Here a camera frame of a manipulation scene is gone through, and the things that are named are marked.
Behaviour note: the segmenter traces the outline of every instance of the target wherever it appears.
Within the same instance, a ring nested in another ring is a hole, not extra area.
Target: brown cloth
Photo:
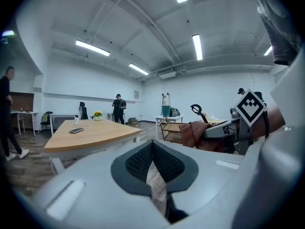
[[[205,129],[212,127],[203,122],[190,122],[179,125],[183,146],[196,147],[197,149],[224,152],[224,140],[222,138],[202,138]]]

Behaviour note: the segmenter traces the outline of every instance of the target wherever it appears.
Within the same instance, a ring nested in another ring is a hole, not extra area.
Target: cable
[[[52,172],[53,172],[53,174],[56,176],[56,174],[55,174],[55,172],[54,172],[54,170],[53,170],[53,161],[52,161],[52,163],[51,163],[51,170],[52,170]]]
[[[83,122],[82,121],[80,121],[80,122],[73,122],[73,125],[74,126],[76,126],[76,127],[80,127],[80,128],[84,128],[84,129],[86,129],[86,128],[91,128],[91,125],[82,125],[83,124]]]

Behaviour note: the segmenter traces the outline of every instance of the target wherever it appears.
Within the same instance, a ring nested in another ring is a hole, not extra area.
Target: white sneaker
[[[22,153],[19,155],[19,158],[25,157],[28,153],[29,153],[29,150],[28,150],[28,149],[23,149],[23,148],[22,148]]]
[[[14,157],[16,157],[16,155],[10,153],[10,156],[6,157],[6,160],[7,160],[7,161],[10,161],[10,160],[13,159]]]

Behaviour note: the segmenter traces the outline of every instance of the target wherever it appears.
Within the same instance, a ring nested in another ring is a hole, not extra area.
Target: small table
[[[134,143],[140,141],[141,129],[109,120],[81,121],[79,126],[91,127],[71,134],[69,131],[76,128],[73,125],[74,120],[65,120],[44,147],[44,152],[49,154],[58,173],[65,170],[60,157],[91,153],[129,140],[133,140]]]
[[[51,133],[54,135],[53,132],[53,118],[74,118],[74,114],[50,114],[50,128]]]
[[[125,123],[126,123],[126,120],[125,120],[125,113],[123,113],[123,119],[124,119],[124,124],[125,124]],[[107,113],[107,120],[114,121],[114,115],[113,115],[113,113]]]
[[[16,111],[16,110],[12,110],[10,112],[11,114],[17,114],[17,122],[18,122],[18,130],[19,130],[19,135],[21,135],[21,131],[20,131],[20,123],[19,121],[22,120],[22,126],[23,126],[23,132],[25,132],[25,128],[24,128],[24,119],[23,119],[23,115],[31,115],[32,116],[32,124],[33,124],[33,132],[34,132],[34,136],[36,136],[35,134],[35,124],[34,122],[36,122],[37,120],[37,114],[38,112],[26,112],[26,111]]]
[[[163,120],[165,117],[163,117],[163,115],[159,115],[159,116],[155,116],[156,118],[156,140],[158,140],[158,123],[159,121]],[[168,117],[167,120],[168,122],[177,122],[177,120],[181,119],[181,123],[183,121],[183,114],[180,116],[176,116],[176,117]]]

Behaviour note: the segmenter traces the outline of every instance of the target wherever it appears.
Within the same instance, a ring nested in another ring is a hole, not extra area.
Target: yellow flowers
[[[103,113],[101,111],[94,111],[93,116],[103,116]]]

